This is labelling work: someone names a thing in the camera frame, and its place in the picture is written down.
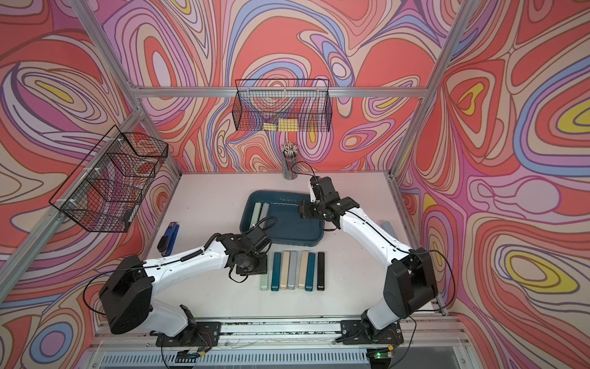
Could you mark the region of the pale green clip bar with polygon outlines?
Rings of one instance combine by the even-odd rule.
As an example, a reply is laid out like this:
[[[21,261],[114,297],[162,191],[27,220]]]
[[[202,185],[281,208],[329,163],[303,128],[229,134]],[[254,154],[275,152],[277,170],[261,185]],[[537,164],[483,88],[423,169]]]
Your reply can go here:
[[[269,274],[261,275],[260,289],[262,291],[268,291],[269,290]]]

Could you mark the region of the dark teal clip bar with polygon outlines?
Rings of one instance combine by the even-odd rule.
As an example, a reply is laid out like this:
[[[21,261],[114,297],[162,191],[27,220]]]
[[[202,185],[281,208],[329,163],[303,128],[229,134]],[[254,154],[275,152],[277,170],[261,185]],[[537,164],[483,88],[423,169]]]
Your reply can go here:
[[[272,292],[278,292],[281,283],[281,265],[282,265],[282,253],[274,252],[273,264],[272,264],[272,279],[270,289]]]

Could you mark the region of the teal plastic storage box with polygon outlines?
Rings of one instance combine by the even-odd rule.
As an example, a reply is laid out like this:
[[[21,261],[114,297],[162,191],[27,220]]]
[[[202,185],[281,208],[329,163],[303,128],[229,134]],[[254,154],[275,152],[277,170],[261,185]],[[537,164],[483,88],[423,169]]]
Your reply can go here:
[[[310,200],[308,193],[259,190],[252,192],[244,207],[240,231],[250,228],[256,204],[268,204],[267,215],[275,217],[277,224],[266,230],[275,244],[315,247],[324,236],[325,221],[304,219],[299,212],[303,200]]]

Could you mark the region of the light green clip bar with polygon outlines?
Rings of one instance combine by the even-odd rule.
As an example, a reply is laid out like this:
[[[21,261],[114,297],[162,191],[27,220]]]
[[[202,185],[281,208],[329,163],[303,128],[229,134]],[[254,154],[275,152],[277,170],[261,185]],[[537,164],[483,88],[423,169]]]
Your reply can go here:
[[[252,216],[250,219],[250,227],[251,228],[258,223],[260,216],[261,216],[261,209],[262,209],[262,204],[260,202],[256,202],[254,204],[254,209],[253,209]]]

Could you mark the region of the light grey clip bar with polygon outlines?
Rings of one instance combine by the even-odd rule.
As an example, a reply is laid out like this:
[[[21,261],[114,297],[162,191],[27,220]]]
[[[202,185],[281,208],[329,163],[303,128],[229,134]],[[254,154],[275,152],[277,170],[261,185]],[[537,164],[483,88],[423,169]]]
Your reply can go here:
[[[298,258],[298,252],[297,251],[290,251],[290,261],[289,261],[288,279],[287,279],[287,288],[289,290],[294,290],[296,288],[297,258]]]

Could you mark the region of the beige clip bar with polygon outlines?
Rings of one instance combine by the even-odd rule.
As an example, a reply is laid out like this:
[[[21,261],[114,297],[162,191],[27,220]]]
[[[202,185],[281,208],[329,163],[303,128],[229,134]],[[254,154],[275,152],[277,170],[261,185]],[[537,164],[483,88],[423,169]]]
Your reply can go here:
[[[281,259],[281,276],[280,276],[280,289],[286,290],[288,287],[289,278],[289,267],[290,267],[290,252],[284,251]]]

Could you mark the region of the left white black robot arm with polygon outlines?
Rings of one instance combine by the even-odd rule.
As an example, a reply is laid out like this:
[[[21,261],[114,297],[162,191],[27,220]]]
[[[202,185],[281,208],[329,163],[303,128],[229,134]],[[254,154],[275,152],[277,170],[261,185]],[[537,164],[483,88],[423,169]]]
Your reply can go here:
[[[262,275],[271,246],[265,230],[254,226],[239,235],[215,233],[203,246],[177,255],[125,258],[99,292],[110,332],[148,330],[158,336],[159,347],[215,347],[217,323],[199,324],[187,306],[159,300],[158,294],[205,272],[227,269],[243,281]]]

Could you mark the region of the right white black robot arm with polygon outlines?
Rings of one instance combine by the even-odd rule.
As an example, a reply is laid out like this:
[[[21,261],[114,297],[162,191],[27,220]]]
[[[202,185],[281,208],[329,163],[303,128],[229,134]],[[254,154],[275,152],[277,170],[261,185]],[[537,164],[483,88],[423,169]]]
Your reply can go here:
[[[378,344],[396,324],[421,309],[439,294],[430,252],[413,249],[385,232],[350,197],[342,198],[329,177],[313,175],[310,198],[301,201],[301,218],[332,223],[355,238],[386,269],[383,297],[362,313],[357,326],[337,343]]]

